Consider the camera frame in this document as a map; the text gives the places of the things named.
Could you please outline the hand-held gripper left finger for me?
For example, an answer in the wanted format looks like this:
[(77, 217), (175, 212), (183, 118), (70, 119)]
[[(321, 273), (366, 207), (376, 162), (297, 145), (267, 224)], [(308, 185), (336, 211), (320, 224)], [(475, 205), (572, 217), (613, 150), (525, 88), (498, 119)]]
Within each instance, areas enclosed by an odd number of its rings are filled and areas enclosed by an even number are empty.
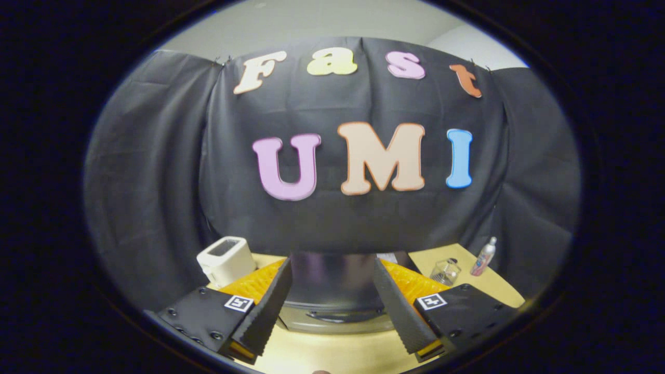
[(200, 286), (144, 313), (198, 350), (252, 365), (264, 353), (291, 285), (291, 261), (285, 258), (227, 286)]

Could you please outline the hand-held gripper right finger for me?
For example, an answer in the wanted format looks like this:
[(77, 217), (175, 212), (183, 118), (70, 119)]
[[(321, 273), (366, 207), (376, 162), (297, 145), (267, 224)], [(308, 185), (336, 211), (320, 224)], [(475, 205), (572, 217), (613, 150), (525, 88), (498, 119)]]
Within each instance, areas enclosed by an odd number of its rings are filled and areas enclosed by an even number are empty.
[(373, 282), (402, 345), (420, 363), (468, 351), (518, 314), (471, 284), (447, 287), (380, 258)]

